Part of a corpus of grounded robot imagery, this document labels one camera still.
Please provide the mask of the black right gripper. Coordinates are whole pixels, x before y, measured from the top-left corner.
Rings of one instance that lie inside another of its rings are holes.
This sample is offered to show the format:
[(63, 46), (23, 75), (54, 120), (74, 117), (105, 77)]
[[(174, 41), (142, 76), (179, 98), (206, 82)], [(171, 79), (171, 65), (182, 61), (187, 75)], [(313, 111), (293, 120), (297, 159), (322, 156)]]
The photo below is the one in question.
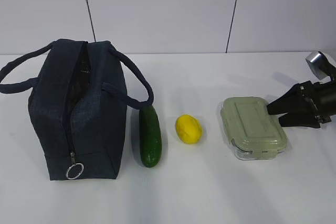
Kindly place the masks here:
[(267, 105), (270, 115), (278, 115), (282, 127), (319, 129), (335, 115), (335, 76), (322, 83), (306, 81), (293, 85), (284, 95)]

